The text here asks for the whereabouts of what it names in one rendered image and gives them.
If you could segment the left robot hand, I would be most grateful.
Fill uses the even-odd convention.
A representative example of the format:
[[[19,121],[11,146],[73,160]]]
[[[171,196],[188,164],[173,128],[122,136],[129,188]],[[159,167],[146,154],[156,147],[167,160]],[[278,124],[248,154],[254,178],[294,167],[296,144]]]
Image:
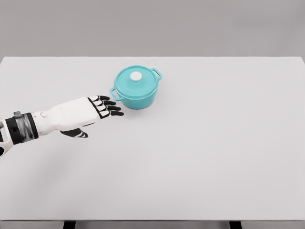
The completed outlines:
[[[109,116],[123,116],[116,102],[104,95],[82,97],[59,105],[58,130],[73,138],[88,138],[82,127]]]

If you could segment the teal pot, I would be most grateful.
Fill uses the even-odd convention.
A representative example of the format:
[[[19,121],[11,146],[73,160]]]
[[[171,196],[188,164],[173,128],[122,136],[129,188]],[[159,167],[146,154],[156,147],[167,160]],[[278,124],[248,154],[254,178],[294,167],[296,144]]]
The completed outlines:
[[[122,102],[122,104],[124,106],[131,108],[131,109],[139,110],[139,109],[144,109],[144,108],[150,106],[154,102],[157,90],[153,94],[151,94],[149,97],[146,97],[143,99],[136,99],[136,100],[121,98],[114,90],[114,87],[110,90],[110,94],[115,99],[115,101]]]

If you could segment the teal pot lid white knob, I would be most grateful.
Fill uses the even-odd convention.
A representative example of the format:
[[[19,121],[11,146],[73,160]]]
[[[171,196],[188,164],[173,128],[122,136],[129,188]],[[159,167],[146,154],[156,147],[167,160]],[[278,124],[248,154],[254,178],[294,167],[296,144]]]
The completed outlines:
[[[155,68],[135,65],[122,69],[114,80],[114,90],[124,99],[143,99],[153,94],[162,74]]]

